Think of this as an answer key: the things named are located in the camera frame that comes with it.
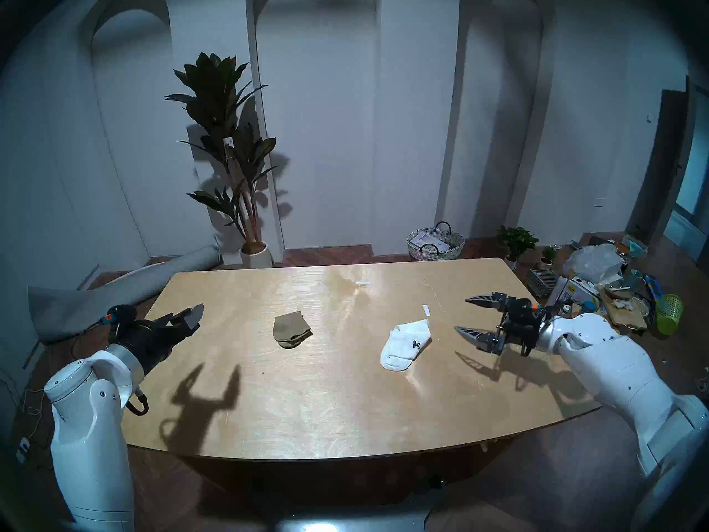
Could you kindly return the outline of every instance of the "wooden table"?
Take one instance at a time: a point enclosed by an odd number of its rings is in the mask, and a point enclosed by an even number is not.
[[[175,275],[147,318],[204,303],[200,329],[141,384],[125,412],[134,446],[181,456],[320,460],[431,451],[511,436],[598,407],[559,356],[478,351],[454,326],[493,330],[467,297],[529,297],[499,259]],[[433,340],[405,372],[381,367],[389,331],[426,318]],[[293,350],[274,318],[302,311]]]

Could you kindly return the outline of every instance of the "arched wall panel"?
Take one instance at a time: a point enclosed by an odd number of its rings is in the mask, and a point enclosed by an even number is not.
[[[285,247],[368,243],[374,0],[255,1]]]
[[[165,0],[114,0],[91,40],[96,98],[111,157],[131,215],[151,257],[183,255],[213,243],[174,86]]]
[[[533,0],[461,0],[456,80],[438,218],[466,237],[505,222],[537,88],[542,17]]]

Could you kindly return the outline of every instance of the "white sock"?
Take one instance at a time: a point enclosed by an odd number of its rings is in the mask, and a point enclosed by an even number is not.
[[[393,372],[406,370],[429,339],[428,320],[399,324],[389,332],[389,339],[381,350],[381,365]]]

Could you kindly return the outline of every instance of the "green plastic basket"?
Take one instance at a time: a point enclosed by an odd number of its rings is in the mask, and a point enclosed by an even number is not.
[[[667,294],[657,302],[657,330],[665,336],[677,331],[679,317],[682,316],[684,303],[676,295]]]

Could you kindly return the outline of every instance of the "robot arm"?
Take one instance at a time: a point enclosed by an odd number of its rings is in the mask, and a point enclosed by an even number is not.
[[[123,407],[142,415],[138,385],[172,348],[199,327],[199,304],[156,321],[135,320],[133,307],[113,307],[109,346],[58,371],[45,386],[55,430],[52,459],[70,512],[91,531],[133,530],[133,481],[120,429]],[[139,412],[128,399],[136,393]]]
[[[518,341],[523,356],[534,347],[560,354],[586,390],[628,422],[637,434],[642,474],[654,483],[636,511],[634,528],[647,522],[682,480],[707,436],[709,416],[701,401],[672,392],[642,347],[602,316],[560,318],[550,308],[505,294],[467,301],[503,313],[496,333],[456,326],[468,341],[494,354],[502,352],[505,340]]]

